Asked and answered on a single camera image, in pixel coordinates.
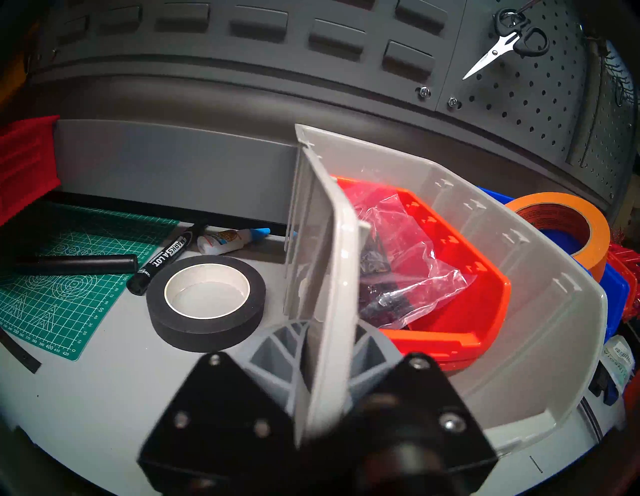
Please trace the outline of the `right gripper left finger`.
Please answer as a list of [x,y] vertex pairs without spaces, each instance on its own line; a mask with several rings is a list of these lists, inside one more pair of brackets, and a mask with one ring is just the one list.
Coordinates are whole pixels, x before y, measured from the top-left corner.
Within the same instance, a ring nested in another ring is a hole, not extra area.
[[163,495],[239,494],[296,461],[296,389],[308,321],[261,327],[203,355],[146,438],[137,463]]

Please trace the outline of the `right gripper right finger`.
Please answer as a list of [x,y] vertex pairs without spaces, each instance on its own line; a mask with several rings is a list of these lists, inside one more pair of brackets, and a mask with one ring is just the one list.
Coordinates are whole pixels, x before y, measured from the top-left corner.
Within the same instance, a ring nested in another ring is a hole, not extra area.
[[356,326],[347,382],[347,441],[362,495],[471,495],[497,453],[433,358],[402,355],[379,329]]

